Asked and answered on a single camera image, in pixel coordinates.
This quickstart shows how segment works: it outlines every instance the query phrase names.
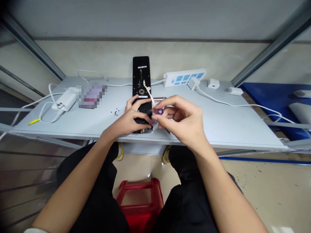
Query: white cable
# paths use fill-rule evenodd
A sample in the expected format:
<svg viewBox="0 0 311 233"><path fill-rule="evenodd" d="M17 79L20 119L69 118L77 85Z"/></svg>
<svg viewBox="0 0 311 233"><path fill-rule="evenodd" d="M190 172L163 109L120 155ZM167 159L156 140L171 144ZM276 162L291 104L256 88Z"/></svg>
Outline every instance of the white cable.
<svg viewBox="0 0 311 233"><path fill-rule="evenodd" d="M98 71L88 71L88 70L78 70L78 76L79 76L80 78L83 78L83 77L79 74L80 71L98 73L98 74L100 74L101 76L103 76L104 79L106 79L106 77L105 77L102 73L100 73L100 72L98 72Z"/></svg>
<svg viewBox="0 0 311 233"><path fill-rule="evenodd" d="M127 84L123 84L123 85L111 85L111 84L107 84L107 86L115 86L115 87L118 87L118 86L133 86L133 84L131 84L131 83L127 83Z"/></svg>
<svg viewBox="0 0 311 233"><path fill-rule="evenodd" d="M64 92L62 92L62 93L53 93L53 95L57 95L57 94L64 94ZM50 96L51 96L51 95L49 94L49 95L47 95L47 96L45 96L45 97L43 97L43 98L41 98L41 99L39 99L39 100L37 100L37 101L31 103L31 104L22 106L21 108L26 108L26 107L29 107L29 106L31 106L31 105L34 105L34 104L40 102L41 100L44 100L44 99L46 99L46 98L48 98L48 97L50 97ZM14 120L13 120L11 126L14 126L14 124L16 123L16 121L17 121L17 119L18 119L20 113L21 113L21 112L18 112L18 113L16 114L16 116L15 116L15 118L14 118Z"/></svg>
<svg viewBox="0 0 311 233"><path fill-rule="evenodd" d="M274 110L272 110L272 109L270 109L270 108L267 108L267 107L264 107L264 106L261 106L261 105L254 105L254 104L250 104L250 105L232 105L232 104L228 104L228 103L226 103L226 102L223 102L223 101L220 101L220 100L217 100L217 99L211 97L210 95L208 95L208 94L206 94L205 92L203 92L199 87L197 88L197 90L199 90L202 94L206 95L207 97L209 97L210 99L212 99L212 100L214 100L214 101L216 101L216 102L219 102L219 103L222 103L222 104L226 104L226 105L229 105L229 106L232 106L232 107L258 106L258 107L261 107L261 108L264 108L264 109L267 109L267 110L269 110L269 111L272 111L272 112L277 113L277 114L269 114L269 115L267 115L267 116L277 116L277 117L279 117L279 119L277 119L277 121L279 121L279 120L282 118L282 119L284 119L284 120L287 120L287 121L290 122L290 123L295 124L295 122L293 122L293 121L291 121L291 120L289 120L289 119L283 117L281 113L279 113L279 112L277 112L277 111L274 111ZM309 133L306 129L303 129L303 131L305 131L306 134L308 135L308 137L311 138L310 133Z"/></svg>
<svg viewBox="0 0 311 233"><path fill-rule="evenodd" d="M155 82L155 83L152 83L151 86L157 85L157 84L161 84L161 83L163 83L163 82L164 82L164 79L163 79L163 80L160 80L160 81L157 81L157 82Z"/></svg>
<svg viewBox="0 0 311 233"><path fill-rule="evenodd" d="M100 73L100 72L98 72L98 71L78 70L78 76L79 76L80 78L83 78L83 79L84 79L85 81L87 81L87 82L89 82L89 81L86 80L84 77L82 77L82 76L79 74L80 71L98 73L98 74L100 74L101 76L103 76L104 79L106 79L106 77L105 77L102 73ZM164 82L164 80L160 80L160 81L157 81L157 82L155 82L155 83L152 83L151 86L157 85L157 84L160 84L160 83L163 83L163 82ZM132 84L132 83L127 83L127 84L123 84L123 85L111 85L111 84L107 84L107 86L120 87L120 86L133 86L133 84Z"/></svg>
<svg viewBox="0 0 311 233"><path fill-rule="evenodd" d="M3 133L3 134L0 136L0 141L1 141L1 139L2 139L6 134L7 134L7 132L6 132L6 133Z"/></svg>
<svg viewBox="0 0 311 233"><path fill-rule="evenodd" d="M46 102L46 103L43 105L43 107L42 107L42 109L41 109L41 111L40 111L40 114L39 114L39 119L40 119L40 121L42 121L43 123L53 123L53 122L55 122L55 121L58 120L58 118L60 117L61 114L63 114L64 111L63 111L63 110L59 110L57 116L56 116L52 121L47 122L47 121L43 121L43 120L42 120L42 113L43 113L44 107L45 107L47 104L53 104L53 103L54 103L54 102Z"/></svg>
<svg viewBox="0 0 311 233"><path fill-rule="evenodd" d="M151 93L150 93L150 91L149 91L149 88L146 86L146 83L145 83L145 80L143 81L143 85L144 85L144 87L146 88L146 90L147 90L147 92L148 92L148 94L149 94L149 96L150 96L150 98L151 98L151 101L152 101L152 103L153 103L153 107L156 105L155 104L155 100L153 99L153 97L152 97L152 95L151 95Z"/></svg>
<svg viewBox="0 0 311 233"><path fill-rule="evenodd" d="M290 123L292 123L292 124L295 124L295 122L293 122L293 121L291 121L291 120L289 120L289 119L287 119L287 118L285 118L285 117L283 117L283 116L276 115L276 114L266 115L266 116L264 116L262 119L266 118L267 116L277 116L277 117L279 117L276 121L273 121L273 122L278 122L278 121L282 118L282 119L287 120L288 122L290 122ZM303 129L303 128L302 128L302 130L307 134L307 136L308 136L309 138L311 138L311 134L309 133L308 130Z"/></svg>
<svg viewBox="0 0 311 233"><path fill-rule="evenodd" d="M288 121L288 122L290 122L290 123L295 124L295 122L293 122L293 121L291 121L291 120L289 120L289 119L287 119L287 118L285 118L285 117L283 117L283 116L276 115L276 114L269 114L269 115L266 115L266 116L264 116L262 119L266 118L267 116L277 116L277 117L279 117L279 119L280 119L280 118L282 118L282 119L284 119L284 120L287 120L287 121Z"/></svg>
<svg viewBox="0 0 311 233"><path fill-rule="evenodd" d="M269 115L266 115L266 116L264 116L262 119L264 119L264 118L266 118L266 117L269 117L269 116L277 116L277 117L279 117L279 115L275 115L275 114L269 114ZM276 121L274 121L274 122L278 122L279 120L281 120L282 119L282 117L279 117Z"/></svg>
<svg viewBox="0 0 311 233"><path fill-rule="evenodd" d="M157 84L160 84L160 83L163 83L163 80L160 80L160 81L157 81L157 82L155 82L155 83L152 83L151 86L157 85ZM131 84L131 83L123 84L123 85L111 85L111 84L107 84L107 86L114 86L114 87L119 87L119 86L133 86L133 84Z"/></svg>
<svg viewBox="0 0 311 233"><path fill-rule="evenodd" d="M50 92L51 98L52 98L52 100L53 100L53 103L56 105L56 107L57 107L58 109L60 109L60 107L57 105L57 103L56 103L56 101L55 101L55 99L54 99L54 97L53 97L53 93L52 93L52 90L51 90L51 86L52 86L52 85L58 86L58 87L63 88L63 89L65 89L65 90L68 90L68 89L67 89L67 88L64 88L64 87L61 87L60 85L57 85L57 84L55 84L55 83L50 83L50 84L49 84L49 92Z"/></svg>
<svg viewBox="0 0 311 233"><path fill-rule="evenodd" d="M274 110L272 110L272 109L270 109L270 108L266 108L266 107L261 106L261 105L254 105L254 104L250 104L250 105L232 105L232 104L228 104L228 103L226 103L226 102L223 102L223 101L220 101L220 100L217 100L217 99L211 97L210 95L208 95L208 94L206 94L205 92L203 92L199 87L197 88L197 90L199 90L202 94L206 95L206 96L209 97L210 99L212 99L212 100L214 100L214 101L216 101L216 102L222 103L222 104L226 104L226 105L229 105L229 106L232 106L232 107L258 106L258 107L261 107L261 108L264 108L264 109L267 109L267 110L269 110L269 111L272 111L272 112L277 113L279 117L282 116L281 113L279 113L279 112L277 112L277 111L274 111Z"/></svg>

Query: purple screwdriver handle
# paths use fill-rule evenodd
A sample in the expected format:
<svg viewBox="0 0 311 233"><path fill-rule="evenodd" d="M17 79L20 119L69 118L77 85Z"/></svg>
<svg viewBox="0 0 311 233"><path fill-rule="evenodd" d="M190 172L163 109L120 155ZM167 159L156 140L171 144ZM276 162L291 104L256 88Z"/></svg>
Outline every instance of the purple screwdriver handle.
<svg viewBox="0 0 311 233"><path fill-rule="evenodd" d="M164 112L163 109L160 108L160 109L157 109L157 110L155 111L155 114L162 115L163 112ZM156 120L151 119L151 122L152 122L153 124L155 124L155 123L156 123Z"/></svg>

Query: forearm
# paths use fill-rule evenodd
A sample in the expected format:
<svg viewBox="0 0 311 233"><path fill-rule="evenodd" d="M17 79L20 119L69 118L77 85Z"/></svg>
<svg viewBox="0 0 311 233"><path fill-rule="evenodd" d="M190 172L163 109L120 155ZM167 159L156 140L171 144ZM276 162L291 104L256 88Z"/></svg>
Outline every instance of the forearm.
<svg viewBox="0 0 311 233"><path fill-rule="evenodd" d="M69 232L80 215L115 137L106 129L42 209L33 227Z"/></svg>
<svg viewBox="0 0 311 233"><path fill-rule="evenodd" d="M193 150L220 233L267 232L208 141Z"/></svg>

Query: black pants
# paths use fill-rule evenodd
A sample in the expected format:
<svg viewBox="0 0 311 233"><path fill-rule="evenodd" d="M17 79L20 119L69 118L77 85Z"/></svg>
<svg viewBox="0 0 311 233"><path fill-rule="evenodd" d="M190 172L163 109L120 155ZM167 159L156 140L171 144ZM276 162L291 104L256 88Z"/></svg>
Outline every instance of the black pants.
<svg viewBox="0 0 311 233"><path fill-rule="evenodd" d="M75 151L62 162L57 169L58 187L93 145ZM125 216L112 196L117 175L112 161L117 155L118 144L115 142L71 232L129 232ZM152 232L218 232L193 153L185 146L172 146L169 160L179 175L181 185L171 190Z"/></svg>

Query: tiled floor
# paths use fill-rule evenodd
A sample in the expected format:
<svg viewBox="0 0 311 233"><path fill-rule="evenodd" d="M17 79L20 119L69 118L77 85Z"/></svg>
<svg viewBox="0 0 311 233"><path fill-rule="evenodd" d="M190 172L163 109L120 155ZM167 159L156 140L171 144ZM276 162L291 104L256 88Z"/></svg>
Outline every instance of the tiled floor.
<svg viewBox="0 0 311 233"><path fill-rule="evenodd" d="M245 197L256 208L270 233L305 233L311 229L311 167L244 161L222 161L234 175ZM162 165L160 156L125 154L118 170L113 195L123 180L149 181L158 178L163 199L180 180L171 165ZM150 193L130 194L126 204L146 203Z"/></svg>

